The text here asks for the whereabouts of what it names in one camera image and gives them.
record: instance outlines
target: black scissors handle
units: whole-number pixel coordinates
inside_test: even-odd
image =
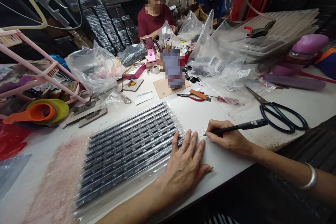
[[[268,103],[267,105],[270,105],[275,111],[273,112],[272,110],[270,110],[266,105],[260,105],[260,111],[261,111],[261,114],[262,116],[268,121],[268,123],[273,126],[274,128],[276,128],[277,130],[281,131],[281,132],[284,132],[284,133],[293,133],[296,129],[297,130],[306,130],[308,129],[308,123],[307,121],[297,112],[295,112],[294,110],[288,108],[288,107],[285,107],[281,104],[278,104],[278,103],[275,103],[275,102],[271,102],[271,103]],[[300,126],[297,126],[295,123],[293,123],[292,121],[290,121],[281,111],[280,109],[283,109],[283,110],[286,110],[288,111],[289,113],[291,113],[292,115],[294,115],[295,117],[297,117],[300,122],[302,123],[302,127]],[[274,116],[275,118],[277,118],[279,121],[283,122],[284,124],[286,124],[288,126],[289,129],[283,129],[281,127],[279,127],[278,125],[274,124],[273,122],[271,122],[266,113],[265,112],[268,112],[270,113],[272,116]]]

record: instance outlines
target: silver bangle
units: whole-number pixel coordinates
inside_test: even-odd
[[[314,167],[311,166],[310,164],[308,164],[306,162],[301,162],[301,163],[304,163],[304,164],[308,165],[309,168],[311,169],[311,179],[308,182],[308,184],[306,184],[306,185],[304,185],[302,187],[299,187],[299,190],[308,190],[308,189],[312,188],[316,184],[316,182],[317,182],[317,173],[316,173]]]

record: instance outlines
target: red-handled pliers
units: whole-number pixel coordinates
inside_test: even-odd
[[[195,97],[192,97],[192,93],[189,93],[189,94],[177,94],[177,96],[181,96],[181,97],[189,97],[190,99],[193,99],[193,100],[195,100],[195,101],[199,101],[199,102],[203,102],[203,101],[205,101],[204,99],[202,99],[202,98],[199,98],[199,99],[197,99],[197,98],[195,98]]]

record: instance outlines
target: person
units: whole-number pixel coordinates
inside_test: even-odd
[[[315,169],[317,175],[315,178],[317,179],[314,181],[316,183],[310,183],[312,169],[307,164],[264,149],[248,141],[239,131],[227,132],[222,136],[211,133],[215,129],[231,126],[233,124],[230,121],[210,120],[206,135],[211,142],[241,156],[253,159],[298,188],[309,184],[308,193],[326,205],[336,208],[336,176]],[[179,132],[177,131],[173,138],[171,156],[165,171],[144,190],[113,209],[97,223],[145,223],[151,216],[195,188],[198,182],[212,171],[213,167],[210,165],[200,164],[205,140],[201,140],[196,147],[197,132],[194,132],[191,136],[191,130],[189,129],[182,146],[178,149],[178,137]]]
[[[138,14],[140,40],[148,36],[151,36],[153,40],[156,39],[166,20],[176,34],[176,21],[169,7],[163,4],[163,0],[146,0],[146,5]]]

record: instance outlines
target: table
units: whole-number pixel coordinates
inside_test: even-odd
[[[307,72],[325,77],[318,69],[310,69]],[[90,135],[100,129],[109,127],[123,118],[128,117],[130,114],[159,102],[160,99],[154,88],[153,81],[162,77],[160,74],[147,74],[145,72],[140,77],[144,79],[144,82],[137,92],[124,91],[124,94],[132,100],[135,100],[137,94],[153,91],[154,98],[143,104],[135,106],[135,104],[132,103],[122,109],[122,113],[120,113],[120,111],[109,110],[107,115],[81,128],[80,131],[78,130],[78,126],[74,125],[64,130],[59,127],[52,130],[45,129],[29,136],[29,139],[27,139],[28,145],[22,153],[32,153],[33,155],[0,205],[1,223],[16,224],[24,220],[34,195],[44,177],[44,173],[52,160],[53,153],[59,145],[67,142],[70,137]],[[203,87],[198,84],[193,85],[191,88],[195,89],[198,87],[204,91]],[[185,89],[179,93],[186,93],[188,91],[189,89]],[[206,93],[208,95],[215,94],[210,91]],[[299,89],[273,90],[265,95],[264,98],[293,108],[307,120],[310,127],[316,127],[321,122],[326,121],[336,114],[336,104],[334,102],[335,94],[336,85],[327,83],[327,86],[322,92]],[[234,107],[215,100],[212,100],[211,103],[207,101],[197,102],[189,98],[178,97],[175,94],[164,98],[164,100],[171,105],[186,130],[189,128],[193,131],[202,130],[207,127],[209,119],[231,120],[234,124],[237,124],[261,117],[259,103],[253,98],[251,98],[250,102],[240,107]],[[296,131],[295,134],[287,135],[276,131],[270,126],[242,131],[242,133],[250,141],[272,150],[281,148],[283,145],[288,144],[303,134],[303,132]],[[151,220],[151,223],[161,221],[183,207],[186,207],[253,164],[251,161],[229,153],[211,142],[206,143],[202,162],[213,166],[213,172],[205,176],[189,197],[177,202],[175,205],[155,216]],[[111,204],[101,208],[99,212],[84,215],[81,223],[95,223],[111,209],[132,197],[143,187],[145,187],[145,185],[139,188],[132,188],[127,192],[128,196],[123,200],[111,201]]]

